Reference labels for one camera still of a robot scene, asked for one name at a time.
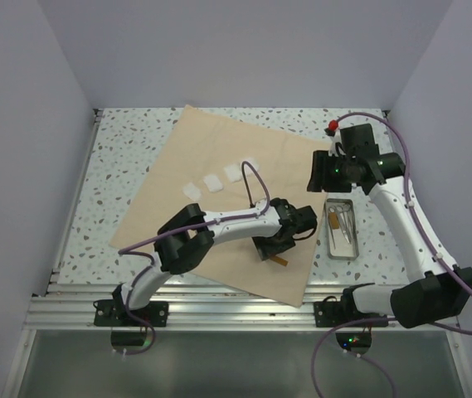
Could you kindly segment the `brown bandage strip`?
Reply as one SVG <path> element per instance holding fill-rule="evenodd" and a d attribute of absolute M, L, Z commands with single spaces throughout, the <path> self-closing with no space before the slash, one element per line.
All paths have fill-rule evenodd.
<path fill-rule="evenodd" d="M 272 261 L 274 261 L 276 264 L 282 265 L 282 266 L 284 266 L 284 267 L 286 267 L 286 266 L 289 264 L 289 262 L 288 262 L 287 260 L 285 260 L 285 259 L 283 259 L 283 258 L 281 258 L 281 257 L 279 257 L 279 256 L 273 256 L 273 257 L 271 257 L 270 259 L 271 259 Z"/>
<path fill-rule="evenodd" d="M 340 223 L 339 223 L 338 216 L 336 213 L 330 212 L 328 214 L 328 219 L 329 219 L 329 224 L 330 224 L 331 229 L 337 230 L 340 228 Z"/>

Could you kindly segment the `steel hemostat forceps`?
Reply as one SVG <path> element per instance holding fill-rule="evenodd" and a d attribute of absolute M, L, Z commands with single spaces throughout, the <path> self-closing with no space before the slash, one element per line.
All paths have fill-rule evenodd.
<path fill-rule="evenodd" d="M 329 203 L 328 211 L 338 215 L 347 214 L 350 211 L 350 205 L 347 203 Z"/>

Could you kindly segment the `steel surgical scissors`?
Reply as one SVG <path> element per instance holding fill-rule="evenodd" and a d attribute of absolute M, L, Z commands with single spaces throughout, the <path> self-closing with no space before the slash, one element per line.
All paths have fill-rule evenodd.
<path fill-rule="evenodd" d="M 349 243 L 349 244 L 352 244 L 352 232 L 351 232 L 351 226 L 350 226 L 350 222 L 349 222 L 349 216 L 348 216 L 348 213 L 347 214 L 342 214 L 342 215 L 338 215 L 338 220 L 339 220 L 339 223 L 340 223 L 340 229 L 343 233 L 343 237 L 344 239 Z"/>

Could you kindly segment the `long steel tweezers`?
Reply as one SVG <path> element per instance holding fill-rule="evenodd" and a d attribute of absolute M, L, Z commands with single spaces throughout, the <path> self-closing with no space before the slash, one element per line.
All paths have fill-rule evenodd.
<path fill-rule="evenodd" d="M 330 239 L 331 239 L 331 242 L 332 242 L 332 245 L 333 245 L 333 249 L 336 250 L 337 245 L 336 245 L 335 234 L 334 234 L 335 229 L 332 228 L 332 227 L 329 227 L 328 232 L 329 232 L 329 236 L 330 236 Z"/>

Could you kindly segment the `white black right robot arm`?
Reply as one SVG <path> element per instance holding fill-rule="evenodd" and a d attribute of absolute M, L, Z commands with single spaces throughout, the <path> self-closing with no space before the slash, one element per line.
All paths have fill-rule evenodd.
<path fill-rule="evenodd" d="M 440 243 L 414 201 L 402 157 L 381 153 L 370 124 L 340 129 L 333 121 L 326 133 L 332 145 L 314 152 L 308 191 L 350 193 L 360 187 L 386 221 L 409 280 L 397 289 L 376 284 L 346 288 L 335 314 L 353 326 L 381 314 L 404 328 L 460 315 L 470 298 L 472 268 L 459 267 Z"/>

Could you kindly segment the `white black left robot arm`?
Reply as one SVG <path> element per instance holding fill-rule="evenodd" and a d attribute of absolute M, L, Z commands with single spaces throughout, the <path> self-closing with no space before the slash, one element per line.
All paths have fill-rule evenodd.
<path fill-rule="evenodd" d="M 314 234 L 317 224 L 311 206 L 296 208 L 280 198 L 258 201 L 242 211 L 203 211 L 197 203 L 187 205 L 156 236 L 119 250 L 120 255 L 145 257 L 149 264 L 114 290 L 113 315 L 123 325 L 136 324 L 157 290 L 172 276 L 198 267 L 215 245 L 250 238 L 260 259 L 269 260 L 294 248 L 300 234 Z"/>

